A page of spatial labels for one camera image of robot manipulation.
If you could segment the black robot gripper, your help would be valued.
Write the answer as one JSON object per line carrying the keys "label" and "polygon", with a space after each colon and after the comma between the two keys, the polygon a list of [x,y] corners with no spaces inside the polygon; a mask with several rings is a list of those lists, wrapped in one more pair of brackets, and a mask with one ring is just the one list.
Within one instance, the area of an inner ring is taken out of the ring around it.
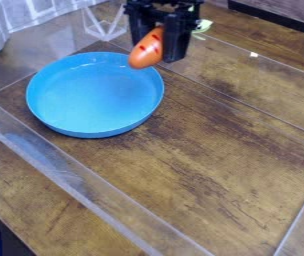
{"label": "black robot gripper", "polygon": [[126,0],[131,43],[137,44],[154,28],[163,24],[162,61],[171,63],[185,57],[192,26],[200,20],[204,0]]}

